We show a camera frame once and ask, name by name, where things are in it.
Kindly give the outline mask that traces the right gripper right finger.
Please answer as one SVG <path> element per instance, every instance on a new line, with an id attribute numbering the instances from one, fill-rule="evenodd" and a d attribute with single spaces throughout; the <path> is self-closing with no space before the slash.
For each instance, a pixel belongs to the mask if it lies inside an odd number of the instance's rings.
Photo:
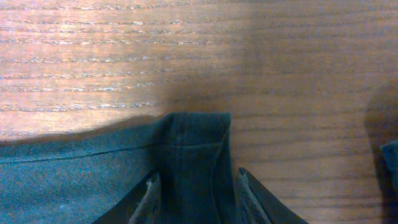
<path id="1" fill-rule="evenodd" d="M 236 186 L 239 223 L 308 224 L 243 167 L 238 170 Z"/>

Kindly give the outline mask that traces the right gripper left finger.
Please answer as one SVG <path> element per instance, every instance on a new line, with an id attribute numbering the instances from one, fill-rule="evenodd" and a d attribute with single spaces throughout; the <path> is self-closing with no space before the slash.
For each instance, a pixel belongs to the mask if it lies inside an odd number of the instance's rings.
<path id="1" fill-rule="evenodd" d="M 160 175 L 151 171 L 121 201 L 92 224 L 154 224 L 160 200 Z"/>

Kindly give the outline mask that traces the dark teal t-shirt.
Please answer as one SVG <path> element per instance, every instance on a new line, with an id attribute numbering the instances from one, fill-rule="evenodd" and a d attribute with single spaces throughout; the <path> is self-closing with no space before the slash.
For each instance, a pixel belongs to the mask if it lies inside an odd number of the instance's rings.
<path id="1" fill-rule="evenodd" d="M 234 223 L 228 113 L 171 113 L 82 140 L 1 148 L 2 223 L 91 223 L 148 174 L 156 223 Z"/>

